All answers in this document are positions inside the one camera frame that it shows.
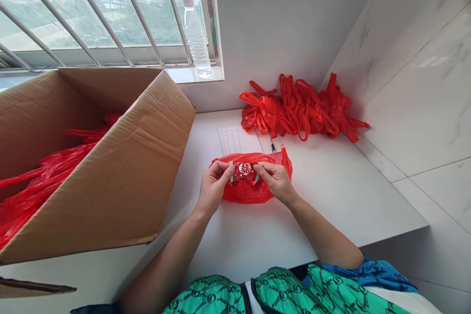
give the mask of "person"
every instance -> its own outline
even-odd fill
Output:
[[[234,166],[215,161],[204,173],[196,207],[167,244],[112,305],[90,305],[73,314],[279,314],[440,313],[386,261],[371,261],[294,190],[283,166],[254,166],[270,191],[292,213],[321,266],[281,267],[244,284],[213,275],[176,295],[217,211]]]

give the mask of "forearm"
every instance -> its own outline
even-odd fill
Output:
[[[211,218],[195,210],[121,298],[123,314],[160,313],[173,299]]]
[[[358,268],[363,263],[358,247],[301,197],[293,197],[287,207],[321,263],[343,268]]]

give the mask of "left hand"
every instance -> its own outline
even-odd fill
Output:
[[[215,161],[203,174],[200,197],[195,210],[213,215],[221,202],[224,187],[235,170],[233,165],[219,160]]]

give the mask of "black pen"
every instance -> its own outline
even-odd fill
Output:
[[[273,145],[273,141],[271,140],[271,138],[270,138],[270,142],[271,142],[271,150],[273,151],[273,153],[276,153],[275,145]]]

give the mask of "paper sheet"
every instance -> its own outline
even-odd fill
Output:
[[[220,128],[221,143],[225,156],[233,153],[263,153],[255,131],[246,132],[242,127]]]

